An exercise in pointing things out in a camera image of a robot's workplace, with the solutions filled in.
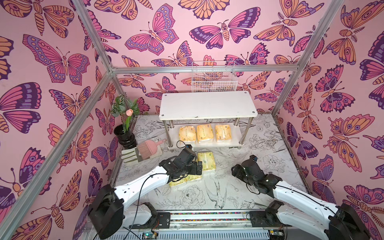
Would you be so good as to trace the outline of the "yellow tissue pack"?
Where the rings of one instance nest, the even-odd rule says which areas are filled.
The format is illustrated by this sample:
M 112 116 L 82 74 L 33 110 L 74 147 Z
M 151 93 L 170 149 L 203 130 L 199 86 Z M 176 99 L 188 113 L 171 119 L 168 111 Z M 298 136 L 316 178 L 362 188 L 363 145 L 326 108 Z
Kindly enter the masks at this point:
M 170 185 L 170 187 L 175 187 L 175 186 L 184 184 L 186 181 L 187 181 L 186 179 L 182 179 L 182 180 L 179 180 L 177 182 L 170 182 L 169 185 Z
M 203 172 L 216 170 L 216 162 L 213 152 L 198 152 L 198 161 L 202 163 Z
M 188 175 L 186 177 L 186 182 L 196 182 L 202 180 L 203 176 L 198 176 L 198 175 Z

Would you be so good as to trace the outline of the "orange tissue pack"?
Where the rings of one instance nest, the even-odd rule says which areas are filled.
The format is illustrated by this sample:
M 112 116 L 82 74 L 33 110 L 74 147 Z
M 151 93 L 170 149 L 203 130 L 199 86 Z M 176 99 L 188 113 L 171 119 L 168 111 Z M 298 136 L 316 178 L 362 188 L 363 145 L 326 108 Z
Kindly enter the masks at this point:
M 229 124 L 215 125 L 216 132 L 216 141 L 221 142 L 230 142 L 232 140 L 232 131 Z
M 199 144 L 211 143 L 213 139 L 214 133 L 211 124 L 197 126 L 197 141 Z
M 194 126 L 181 126 L 179 129 L 179 140 L 184 143 L 192 143 L 197 140 L 196 129 Z

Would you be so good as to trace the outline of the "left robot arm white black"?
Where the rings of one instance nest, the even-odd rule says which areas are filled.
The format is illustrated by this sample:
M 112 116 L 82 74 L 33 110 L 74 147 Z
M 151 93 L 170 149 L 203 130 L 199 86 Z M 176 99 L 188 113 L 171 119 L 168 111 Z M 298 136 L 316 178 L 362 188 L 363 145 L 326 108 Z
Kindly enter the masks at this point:
M 148 221 L 136 222 L 142 196 L 170 182 L 176 183 L 202 173 L 203 163 L 198 160 L 192 146 L 186 145 L 179 155 L 161 161 L 153 170 L 129 183 L 117 187 L 103 186 L 88 210 L 97 237 L 101 240 L 111 237 L 125 221 L 131 223 L 129 230 L 134 225 L 146 224 Z

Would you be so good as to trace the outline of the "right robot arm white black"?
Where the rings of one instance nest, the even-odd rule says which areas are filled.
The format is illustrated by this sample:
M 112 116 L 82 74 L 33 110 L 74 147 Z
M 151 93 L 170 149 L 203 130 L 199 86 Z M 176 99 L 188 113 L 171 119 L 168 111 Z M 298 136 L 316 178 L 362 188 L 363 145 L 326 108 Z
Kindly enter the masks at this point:
M 276 175 L 265 174 L 254 155 L 232 167 L 231 171 L 248 187 L 253 186 L 259 193 L 274 199 L 264 213 L 250 212 L 254 227 L 288 225 L 321 240 L 371 239 L 369 230 L 351 206 L 322 201 Z

